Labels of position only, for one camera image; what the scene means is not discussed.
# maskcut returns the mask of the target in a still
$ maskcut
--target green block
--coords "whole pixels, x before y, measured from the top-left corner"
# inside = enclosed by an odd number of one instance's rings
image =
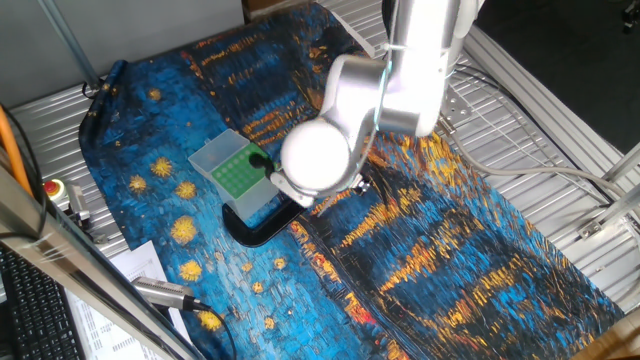
[[[264,178],[264,168],[255,169],[249,163],[252,154],[268,158],[258,145],[250,143],[211,172],[218,184],[236,200]]]

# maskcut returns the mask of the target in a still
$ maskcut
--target metal bar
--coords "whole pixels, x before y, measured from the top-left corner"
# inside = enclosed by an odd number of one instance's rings
[[[618,201],[611,204],[606,211],[596,218],[596,221],[602,224],[602,227],[605,228],[611,223],[616,222],[621,217],[627,215],[638,205],[640,205],[640,184],[636,185],[633,189],[624,194],[624,196],[618,199]]]
[[[35,235],[39,205],[2,168],[0,188],[0,231]],[[203,358],[66,217],[48,214],[38,241],[3,242],[163,358]]]
[[[78,40],[73,35],[71,28],[64,20],[62,13],[56,6],[54,0],[38,0],[40,3],[40,7],[49,18],[51,25],[58,33],[58,36],[62,40],[62,42],[67,46],[69,51],[71,52],[71,56],[73,60],[75,60],[80,72],[82,73],[82,77],[84,81],[87,83],[91,90],[98,90],[100,88],[100,80],[98,78],[98,74],[91,66],[91,62],[85,55],[84,51],[80,47]]]
[[[640,164],[640,143],[613,165],[611,170],[607,171],[602,178],[607,181],[616,182],[616,180],[626,175],[631,169],[638,166],[638,164]]]

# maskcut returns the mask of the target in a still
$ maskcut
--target orange pole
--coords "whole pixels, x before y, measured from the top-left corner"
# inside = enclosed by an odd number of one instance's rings
[[[31,185],[29,185],[29,179],[27,178],[27,172],[24,170],[24,163],[22,162],[20,149],[16,143],[16,138],[13,136],[13,130],[11,130],[11,125],[9,125],[7,114],[4,113],[2,106],[0,106],[0,136],[2,137],[2,142],[5,150],[7,151],[7,155],[9,155],[11,169],[13,170],[13,177],[15,177],[16,181],[20,186],[22,186],[24,191],[33,197]]]

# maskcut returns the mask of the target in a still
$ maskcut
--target table surface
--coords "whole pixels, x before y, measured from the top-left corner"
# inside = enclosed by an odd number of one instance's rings
[[[220,201],[186,156],[230,127],[277,157],[286,131],[317,114],[333,58],[361,52],[345,35],[311,5],[116,64],[80,138],[129,244],[153,241],[167,277],[226,309],[253,356],[390,356],[399,345],[413,357],[565,358],[619,318],[438,136],[381,136],[371,191],[342,194],[265,247],[225,235]],[[177,191],[187,182],[197,196]]]

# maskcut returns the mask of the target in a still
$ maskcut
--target red button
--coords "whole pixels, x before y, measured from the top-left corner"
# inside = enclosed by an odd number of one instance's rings
[[[60,191],[60,185],[56,184],[53,181],[47,181],[46,183],[44,183],[44,191],[47,193],[47,195],[54,196],[58,193],[58,191]]]

